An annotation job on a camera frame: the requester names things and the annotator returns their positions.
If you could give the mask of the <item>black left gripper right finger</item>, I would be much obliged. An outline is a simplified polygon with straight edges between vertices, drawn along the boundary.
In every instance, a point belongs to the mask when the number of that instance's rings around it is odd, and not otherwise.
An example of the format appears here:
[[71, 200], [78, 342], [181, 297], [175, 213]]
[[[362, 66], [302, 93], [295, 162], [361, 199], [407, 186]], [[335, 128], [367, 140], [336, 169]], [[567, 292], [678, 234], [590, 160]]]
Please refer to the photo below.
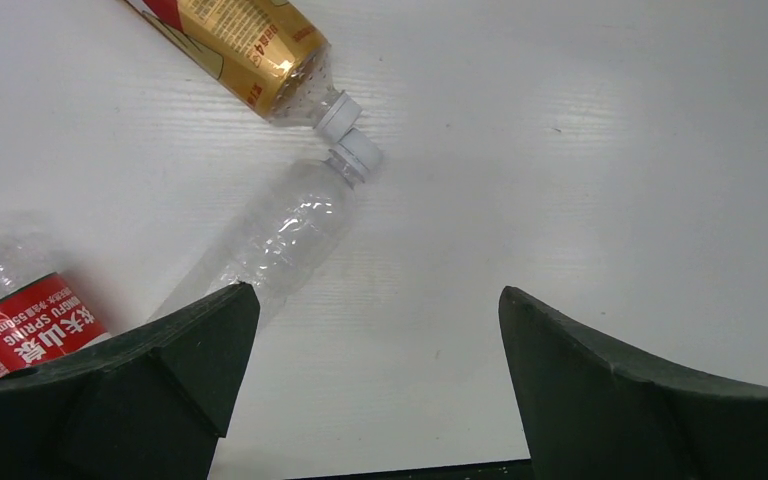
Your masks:
[[539, 479], [768, 479], [768, 387], [691, 369], [506, 287], [498, 317]]

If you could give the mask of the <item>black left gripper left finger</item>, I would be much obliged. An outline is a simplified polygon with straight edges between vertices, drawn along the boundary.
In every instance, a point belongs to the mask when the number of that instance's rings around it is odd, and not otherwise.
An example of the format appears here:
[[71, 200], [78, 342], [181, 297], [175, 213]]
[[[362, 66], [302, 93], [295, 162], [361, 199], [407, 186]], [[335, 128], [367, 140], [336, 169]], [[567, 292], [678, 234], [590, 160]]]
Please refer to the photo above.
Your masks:
[[204, 479], [258, 329], [236, 283], [0, 379], [0, 479]]

